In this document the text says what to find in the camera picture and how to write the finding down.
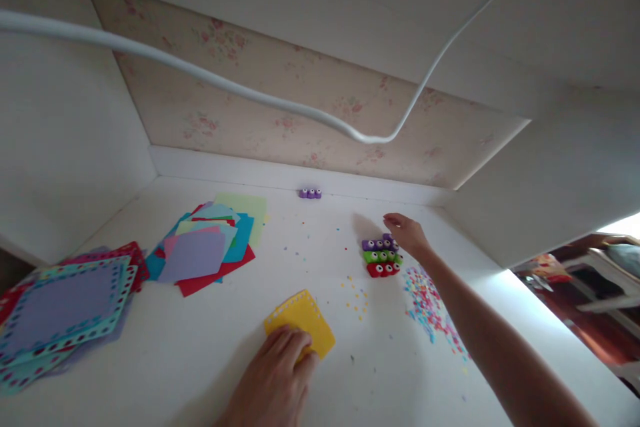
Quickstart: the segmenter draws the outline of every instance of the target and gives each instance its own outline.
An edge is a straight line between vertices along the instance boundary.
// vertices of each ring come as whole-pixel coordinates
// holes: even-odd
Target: white desk
[[[159,177],[81,250],[131,240],[152,248],[180,215],[217,191],[268,199],[271,219],[257,259],[186,299],[175,286],[146,283],[122,338],[70,373],[1,399],[3,426],[210,426],[264,340],[264,317],[304,288],[337,340],[313,380],[304,425],[510,425],[474,363],[453,355],[441,333],[431,344],[405,315],[402,275],[374,280],[365,271],[359,240],[378,237],[388,211],[423,224],[435,249],[522,332],[601,425],[640,423],[640,403],[626,387],[439,208],[329,191],[309,201],[282,189]],[[408,259],[405,267],[411,265]],[[347,276],[369,294],[362,322],[346,307],[353,295]]]

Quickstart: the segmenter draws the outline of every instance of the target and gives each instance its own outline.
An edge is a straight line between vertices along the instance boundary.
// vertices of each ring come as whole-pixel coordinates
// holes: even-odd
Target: wrist
[[[434,263],[434,260],[438,259],[438,255],[433,251],[433,248],[429,244],[419,246],[415,255],[412,254],[413,258],[415,258],[420,265],[424,268],[427,266],[431,266]]]

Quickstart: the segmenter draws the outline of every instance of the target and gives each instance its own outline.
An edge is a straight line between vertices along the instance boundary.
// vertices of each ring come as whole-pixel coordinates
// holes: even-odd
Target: light green paper
[[[260,245],[262,237],[262,225],[267,215],[267,199],[264,197],[254,197],[253,195],[242,195],[240,193],[221,192],[215,196],[213,203],[222,203],[231,207],[236,212],[242,212],[249,217],[253,217],[253,229],[249,237],[249,245],[256,248]]]
[[[227,251],[231,247],[231,242],[235,239],[235,234],[238,232],[236,227],[231,227],[224,220],[201,220],[199,222],[190,222],[189,220],[183,220],[178,224],[178,228],[175,231],[175,235],[188,234],[189,232],[195,232],[196,230],[202,230],[203,228],[217,226],[220,227],[220,232],[225,234],[225,256]]]

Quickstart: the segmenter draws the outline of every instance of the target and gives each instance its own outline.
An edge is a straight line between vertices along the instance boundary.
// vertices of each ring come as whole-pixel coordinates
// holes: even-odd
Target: stack of colored paper
[[[187,297],[255,258],[267,213],[263,197],[220,193],[185,213],[147,257],[152,280]]]
[[[120,337],[131,297],[149,277],[131,242],[37,271],[0,298],[0,396],[70,369]]]

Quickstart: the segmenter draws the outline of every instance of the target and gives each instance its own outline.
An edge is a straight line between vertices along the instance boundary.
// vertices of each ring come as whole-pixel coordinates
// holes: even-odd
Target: red paper
[[[142,283],[149,279],[149,270],[147,270],[147,264],[145,263],[145,257],[142,255],[142,251],[137,242],[129,242],[127,245],[111,250],[110,252],[100,252],[97,254],[84,254],[76,258],[66,259],[60,265],[71,264],[84,264],[86,262],[95,262],[96,260],[104,260],[120,256],[131,256],[129,265],[138,266],[138,271],[133,279],[133,285],[131,286],[132,292],[138,292]]]
[[[210,276],[197,277],[193,279],[179,280],[175,284],[180,287],[183,297],[189,297],[195,294],[204,287],[210,286],[213,282],[227,274],[230,274],[236,269],[239,269],[245,264],[248,264],[251,260],[255,259],[255,254],[251,250],[251,246],[247,246],[245,250],[245,256],[240,262],[231,262],[229,264],[222,264],[217,274]]]
[[[5,292],[5,294],[0,297],[0,325],[9,317],[9,314],[13,312],[16,304],[24,294],[25,290],[30,288],[33,285],[33,282],[30,284],[24,284],[20,286],[15,286]]]
[[[190,219],[188,222],[208,222],[209,220],[224,220],[225,222],[227,222],[231,227],[235,227],[235,220],[234,219],[205,219],[205,218],[195,218],[195,219]]]
[[[191,212],[191,215],[195,214],[198,210],[200,210],[200,209],[201,209],[202,207],[204,207],[204,206],[205,206],[205,204],[204,204],[204,203],[201,203],[200,205],[198,205],[198,206],[195,208],[195,210]]]

